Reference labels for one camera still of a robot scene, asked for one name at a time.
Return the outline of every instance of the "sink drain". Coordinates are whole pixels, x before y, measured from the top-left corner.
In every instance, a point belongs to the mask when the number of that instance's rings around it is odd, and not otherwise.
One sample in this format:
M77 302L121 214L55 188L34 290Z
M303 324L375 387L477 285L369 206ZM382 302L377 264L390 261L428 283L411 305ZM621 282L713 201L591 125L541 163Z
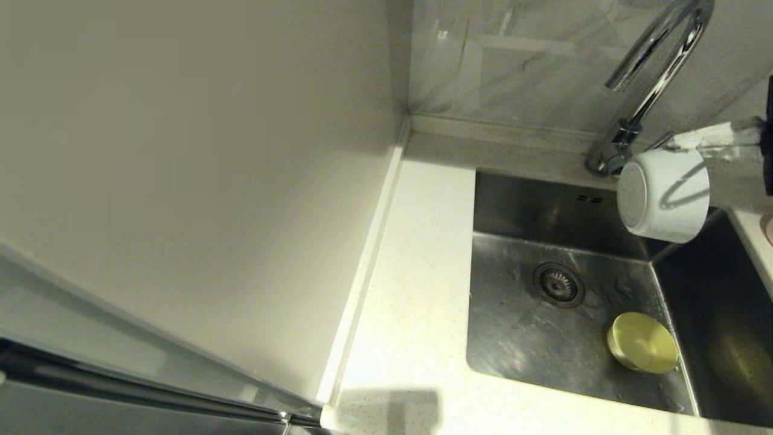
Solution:
M532 281L540 296L562 308L580 305L585 288L576 273L558 263L543 263L534 270Z

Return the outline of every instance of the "marble backsplash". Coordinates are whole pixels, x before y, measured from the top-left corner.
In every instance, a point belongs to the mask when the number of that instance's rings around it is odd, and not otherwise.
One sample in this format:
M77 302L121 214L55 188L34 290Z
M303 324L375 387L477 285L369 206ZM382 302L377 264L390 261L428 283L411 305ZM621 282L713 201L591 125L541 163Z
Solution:
M416 0L410 109L603 134L681 34L622 94L604 82L671 0ZM711 123L773 70L772 0L717 0L708 30L645 120L645 137Z

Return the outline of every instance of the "quartz countertop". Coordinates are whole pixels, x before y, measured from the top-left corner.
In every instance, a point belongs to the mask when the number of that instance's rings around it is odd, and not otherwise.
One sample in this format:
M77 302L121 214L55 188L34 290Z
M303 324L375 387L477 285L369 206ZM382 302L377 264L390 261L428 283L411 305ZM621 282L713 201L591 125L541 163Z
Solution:
M614 181L587 174L582 162L574 150L413 134L338 399L325 407L323 426L350 435L773 434L773 429L581 396L468 367L475 170L615 188ZM761 179L747 176L740 182L730 178L732 172L710 168L713 202L730 208L770 290L773 247L760 222L773 213L773 200L761 191Z

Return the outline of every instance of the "faucet spout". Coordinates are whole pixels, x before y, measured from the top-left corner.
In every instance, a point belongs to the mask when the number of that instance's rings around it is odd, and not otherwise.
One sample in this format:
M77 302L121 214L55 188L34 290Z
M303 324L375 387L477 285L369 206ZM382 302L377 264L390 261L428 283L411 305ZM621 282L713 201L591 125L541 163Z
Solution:
M592 173L599 176L620 173L631 158L631 144L642 131L644 117L652 110L652 106L660 99L663 91L695 49L706 31L713 11L714 0L675 0L649 25L628 51L625 59L607 80L606 86L613 91L624 91L663 40L685 19L690 20L682 39L649 92L628 117L619 120L618 125L609 132L603 142L591 148L586 166Z

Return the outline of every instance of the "kitchen sink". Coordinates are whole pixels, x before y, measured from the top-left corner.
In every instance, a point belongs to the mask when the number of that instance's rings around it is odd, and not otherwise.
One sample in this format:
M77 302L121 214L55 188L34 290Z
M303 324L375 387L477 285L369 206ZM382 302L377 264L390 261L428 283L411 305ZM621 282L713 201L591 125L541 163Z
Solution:
M666 326L679 364L618 363L621 313ZM773 427L773 303L725 211L685 245L628 233L615 192L479 172L467 361L488 375Z

